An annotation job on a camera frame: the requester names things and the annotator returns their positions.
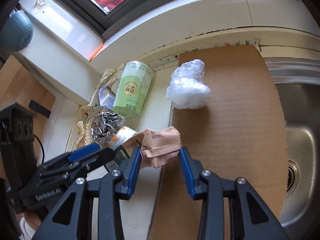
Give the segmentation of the blue plastic basket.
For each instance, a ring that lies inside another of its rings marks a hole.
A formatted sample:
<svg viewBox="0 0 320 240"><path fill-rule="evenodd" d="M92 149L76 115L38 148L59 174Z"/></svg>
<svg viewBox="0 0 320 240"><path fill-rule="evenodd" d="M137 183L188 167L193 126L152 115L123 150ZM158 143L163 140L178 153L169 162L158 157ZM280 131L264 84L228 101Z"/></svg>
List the blue plastic basket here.
<svg viewBox="0 0 320 240"><path fill-rule="evenodd" d="M1 47L10 51L25 48L33 38L33 26L24 11L12 13L1 31Z"/></svg>

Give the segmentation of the brown paper carton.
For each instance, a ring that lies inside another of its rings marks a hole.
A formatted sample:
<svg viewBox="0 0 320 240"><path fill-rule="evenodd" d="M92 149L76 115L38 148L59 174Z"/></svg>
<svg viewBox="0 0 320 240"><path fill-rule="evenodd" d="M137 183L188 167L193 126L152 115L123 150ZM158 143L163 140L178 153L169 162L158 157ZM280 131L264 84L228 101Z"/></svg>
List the brown paper carton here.
<svg viewBox="0 0 320 240"><path fill-rule="evenodd" d="M141 168L159 168L178 159L182 143L179 131L170 126L161 131L147 128L125 140L122 146L129 155L140 147Z"/></svg>

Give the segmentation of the clear crumpled plastic bag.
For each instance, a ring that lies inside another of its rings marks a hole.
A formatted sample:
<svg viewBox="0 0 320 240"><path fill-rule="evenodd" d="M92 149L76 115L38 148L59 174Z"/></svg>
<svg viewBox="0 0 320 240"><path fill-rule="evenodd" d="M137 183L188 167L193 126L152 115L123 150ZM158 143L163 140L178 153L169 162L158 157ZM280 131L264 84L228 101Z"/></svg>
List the clear crumpled plastic bag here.
<svg viewBox="0 0 320 240"><path fill-rule="evenodd" d="M176 109L200 109L208 105L210 94L204 84L204 62L194 59L173 71L166 97Z"/></svg>

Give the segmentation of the beige loofah sponge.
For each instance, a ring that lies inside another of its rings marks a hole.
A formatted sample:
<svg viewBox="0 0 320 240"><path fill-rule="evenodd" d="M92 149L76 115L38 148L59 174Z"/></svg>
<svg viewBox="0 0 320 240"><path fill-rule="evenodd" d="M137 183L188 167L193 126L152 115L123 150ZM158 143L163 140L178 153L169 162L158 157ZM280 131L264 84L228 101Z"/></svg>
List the beige loofah sponge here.
<svg viewBox="0 0 320 240"><path fill-rule="evenodd" d="M91 134L91 124L85 124L83 121L80 121L77 123L76 127L79 135L75 145L75 148L77 150L85 146L88 146L94 142L94 139Z"/></svg>

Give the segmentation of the wooden cutting board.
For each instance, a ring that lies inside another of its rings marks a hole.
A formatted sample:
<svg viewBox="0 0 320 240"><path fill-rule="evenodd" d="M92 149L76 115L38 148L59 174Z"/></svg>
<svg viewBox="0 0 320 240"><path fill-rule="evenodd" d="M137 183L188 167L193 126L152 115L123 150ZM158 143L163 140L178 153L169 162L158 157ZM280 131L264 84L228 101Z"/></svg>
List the wooden cutting board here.
<svg viewBox="0 0 320 240"><path fill-rule="evenodd" d="M33 100L49 111L56 97L46 89L13 55L9 56L1 68L1 108L12 103L19 103L25 109L35 114L41 121L48 120L44 115L29 107Z"/></svg>

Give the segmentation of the silver foil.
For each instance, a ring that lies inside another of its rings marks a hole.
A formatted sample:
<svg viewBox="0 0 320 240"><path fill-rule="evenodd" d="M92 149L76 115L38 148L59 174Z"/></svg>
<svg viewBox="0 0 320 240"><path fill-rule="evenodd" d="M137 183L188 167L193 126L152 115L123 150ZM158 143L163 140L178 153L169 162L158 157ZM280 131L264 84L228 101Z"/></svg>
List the silver foil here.
<svg viewBox="0 0 320 240"><path fill-rule="evenodd" d="M91 135L99 145L107 145L116 135L117 127L122 122L122 117L113 111L104 111L95 115L91 123Z"/></svg>

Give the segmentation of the crumpled white tissue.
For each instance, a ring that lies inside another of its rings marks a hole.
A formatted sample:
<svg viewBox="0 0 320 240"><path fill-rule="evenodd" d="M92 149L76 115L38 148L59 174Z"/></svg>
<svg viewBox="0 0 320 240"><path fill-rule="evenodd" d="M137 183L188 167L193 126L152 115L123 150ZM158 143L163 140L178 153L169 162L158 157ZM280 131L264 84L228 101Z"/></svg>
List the crumpled white tissue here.
<svg viewBox="0 0 320 240"><path fill-rule="evenodd" d="M104 74L101 76L99 80L100 84L104 84L106 87L109 87L111 91L114 94L116 94L124 68L124 63L122 63L119 67L114 69L106 68Z"/></svg>

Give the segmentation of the stainless steel sink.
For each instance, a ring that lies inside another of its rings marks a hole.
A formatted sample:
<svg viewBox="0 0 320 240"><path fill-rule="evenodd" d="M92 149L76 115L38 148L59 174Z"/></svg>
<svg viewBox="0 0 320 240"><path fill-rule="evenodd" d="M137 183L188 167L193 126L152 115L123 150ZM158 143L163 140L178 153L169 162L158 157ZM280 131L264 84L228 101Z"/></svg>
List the stainless steel sink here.
<svg viewBox="0 0 320 240"><path fill-rule="evenodd" d="M276 84L289 150L287 192L280 222L291 239L319 229L319 61L264 59Z"/></svg>

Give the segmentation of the green paper cup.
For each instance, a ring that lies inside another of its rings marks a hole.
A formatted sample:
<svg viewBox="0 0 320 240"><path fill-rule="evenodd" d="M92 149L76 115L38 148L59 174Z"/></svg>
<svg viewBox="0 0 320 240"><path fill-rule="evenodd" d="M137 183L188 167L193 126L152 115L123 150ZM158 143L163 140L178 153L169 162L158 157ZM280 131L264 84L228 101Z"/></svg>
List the green paper cup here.
<svg viewBox="0 0 320 240"><path fill-rule="evenodd" d="M128 62L121 74L112 111L126 118L140 117L152 75L146 63Z"/></svg>

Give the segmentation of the small purple white box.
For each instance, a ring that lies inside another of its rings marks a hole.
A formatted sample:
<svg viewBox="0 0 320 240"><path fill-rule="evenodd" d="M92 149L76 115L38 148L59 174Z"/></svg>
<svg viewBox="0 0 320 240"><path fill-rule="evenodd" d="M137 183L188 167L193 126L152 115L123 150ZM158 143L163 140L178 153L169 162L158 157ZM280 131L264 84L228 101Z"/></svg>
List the small purple white box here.
<svg viewBox="0 0 320 240"><path fill-rule="evenodd" d="M112 92L110 87L102 86L98 90L98 97L100 106L109 110L113 109L115 94Z"/></svg>

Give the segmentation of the brown cardboard sheet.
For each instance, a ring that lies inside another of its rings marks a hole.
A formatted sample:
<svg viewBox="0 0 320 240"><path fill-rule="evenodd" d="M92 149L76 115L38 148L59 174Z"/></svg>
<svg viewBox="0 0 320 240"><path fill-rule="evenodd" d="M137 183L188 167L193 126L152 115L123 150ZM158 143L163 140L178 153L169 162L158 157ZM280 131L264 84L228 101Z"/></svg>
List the brown cardboard sheet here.
<svg viewBox="0 0 320 240"><path fill-rule="evenodd" d="M277 88L253 45L182 53L180 63L204 62L206 107L175 109L172 125L202 166L226 179L244 177L276 217L287 185L287 139Z"/></svg>

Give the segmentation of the orange white small carton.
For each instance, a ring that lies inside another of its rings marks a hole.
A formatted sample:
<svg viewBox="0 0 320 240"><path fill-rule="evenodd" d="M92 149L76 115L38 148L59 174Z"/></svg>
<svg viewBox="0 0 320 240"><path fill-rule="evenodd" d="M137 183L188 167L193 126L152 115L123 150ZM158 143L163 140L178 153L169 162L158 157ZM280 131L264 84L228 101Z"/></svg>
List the orange white small carton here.
<svg viewBox="0 0 320 240"><path fill-rule="evenodd" d="M122 145L124 142L129 140L131 137L133 137L137 132L127 126L123 126L119 129L119 131L112 136L109 142L110 148L115 150L120 145Z"/></svg>

